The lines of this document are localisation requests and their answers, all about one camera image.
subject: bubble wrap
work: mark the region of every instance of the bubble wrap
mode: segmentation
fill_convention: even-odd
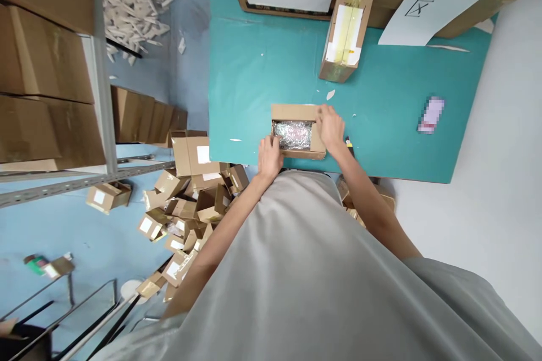
[[[282,137],[282,149],[310,149],[311,128],[310,121],[276,121],[273,126],[275,135]]]

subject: green object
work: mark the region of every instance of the green object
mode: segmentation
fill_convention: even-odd
[[[369,176],[449,183],[491,35],[472,28],[429,43],[469,51],[461,52],[379,46],[382,30],[369,28],[359,67],[341,84],[318,79],[328,27],[328,21],[245,13],[237,0],[211,0],[211,160],[257,164],[272,103],[328,103],[344,118]],[[446,105],[435,133],[419,134],[430,96]],[[339,172],[329,154],[323,161],[285,159],[285,167]]]

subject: person's right hand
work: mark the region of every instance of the person's right hand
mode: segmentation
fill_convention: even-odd
[[[320,138],[331,155],[346,148],[344,143],[344,120],[332,106],[318,106],[316,124]]]

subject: open cardboard box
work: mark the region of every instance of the open cardboard box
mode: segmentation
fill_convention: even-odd
[[[285,157],[323,160],[326,156],[326,147],[320,139],[318,128],[316,127],[316,109],[314,104],[272,104],[271,120],[277,121],[311,121],[311,147],[307,150],[302,149],[281,149]]]

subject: gray shirt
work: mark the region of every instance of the gray shirt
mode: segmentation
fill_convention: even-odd
[[[542,347],[480,276],[399,261],[342,208],[329,177],[287,171],[192,310],[94,361],[106,359],[517,361],[542,360]]]

